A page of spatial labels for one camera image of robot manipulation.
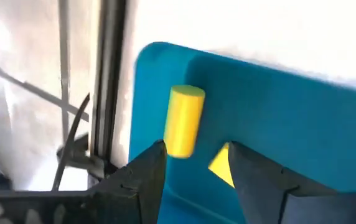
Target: blue tray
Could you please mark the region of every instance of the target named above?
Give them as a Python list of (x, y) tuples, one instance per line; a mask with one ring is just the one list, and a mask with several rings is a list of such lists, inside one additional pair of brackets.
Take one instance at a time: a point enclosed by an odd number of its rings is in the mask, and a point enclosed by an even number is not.
[(207, 169), (228, 140), (340, 191), (356, 191), (356, 91), (156, 42), (136, 64), (129, 159), (162, 139), (172, 85), (206, 92), (195, 152), (167, 160), (159, 223), (244, 223), (235, 190)]

